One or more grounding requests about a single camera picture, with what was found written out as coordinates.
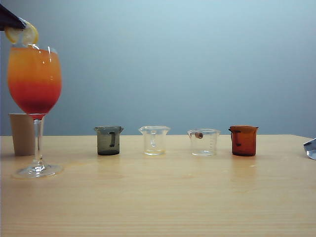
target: lemon slice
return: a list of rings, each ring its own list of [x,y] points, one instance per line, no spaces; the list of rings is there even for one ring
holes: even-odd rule
[[[16,29],[12,27],[5,27],[4,32],[6,37],[11,43],[17,43],[22,33],[22,43],[23,44],[34,44],[39,40],[39,33],[37,29],[28,21],[21,20],[26,24],[25,29]]]

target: dark object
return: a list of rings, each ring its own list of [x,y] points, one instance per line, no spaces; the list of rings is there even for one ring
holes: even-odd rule
[[[0,31],[4,31],[6,26],[24,29],[24,23],[12,12],[0,4]]]
[[[203,133],[201,133],[201,132],[196,132],[196,138],[202,139],[202,138],[203,138]]]
[[[236,125],[228,129],[232,138],[232,152],[236,156],[254,156],[258,127]]]
[[[97,132],[98,155],[111,156],[119,154],[119,134],[123,131],[120,126],[95,127]]]

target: glass stem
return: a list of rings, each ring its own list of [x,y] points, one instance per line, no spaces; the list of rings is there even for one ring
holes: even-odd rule
[[[41,119],[34,120],[34,134],[35,134],[35,150],[33,163],[36,165],[44,166],[41,154],[41,142],[43,137],[43,131],[41,126]]]

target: beaker handle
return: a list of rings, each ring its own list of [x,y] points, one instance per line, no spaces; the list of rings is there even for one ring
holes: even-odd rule
[[[110,147],[114,147],[115,146],[115,132],[110,132],[109,134],[111,135]]]
[[[228,129],[231,132],[231,141],[233,141],[233,131],[229,128]],[[238,136],[236,135],[236,146],[240,147],[241,143],[238,142]]]
[[[156,131],[150,131],[150,145],[152,147],[156,147],[155,137],[157,132]]]

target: beige cup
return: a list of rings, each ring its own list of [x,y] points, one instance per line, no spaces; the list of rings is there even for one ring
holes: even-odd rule
[[[9,114],[9,116],[15,155],[34,155],[33,119],[27,114]]]

